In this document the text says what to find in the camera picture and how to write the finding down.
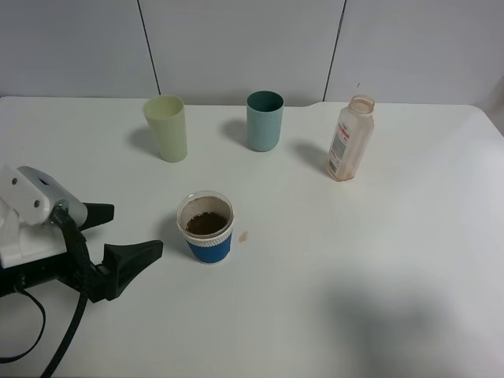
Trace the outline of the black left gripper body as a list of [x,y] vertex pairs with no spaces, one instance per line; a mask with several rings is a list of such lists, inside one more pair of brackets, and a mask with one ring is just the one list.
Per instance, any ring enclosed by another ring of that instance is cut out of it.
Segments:
[[[93,303],[106,300],[104,273],[91,261],[88,261],[87,265],[91,270],[88,299]],[[52,280],[57,280],[79,293],[83,289],[81,268],[73,256],[63,253],[7,269],[1,268],[1,296],[13,294],[16,288],[28,289]]]

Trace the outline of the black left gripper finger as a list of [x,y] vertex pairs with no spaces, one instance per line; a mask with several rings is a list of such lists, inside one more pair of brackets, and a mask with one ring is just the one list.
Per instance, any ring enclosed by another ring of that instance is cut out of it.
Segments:
[[85,202],[84,205],[87,208],[87,219],[79,226],[81,231],[107,224],[114,218],[115,208],[113,204]]
[[106,244],[102,260],[105,299],[118,298],[144,269],[162,256],[162,251],[161,240],[123,246]]

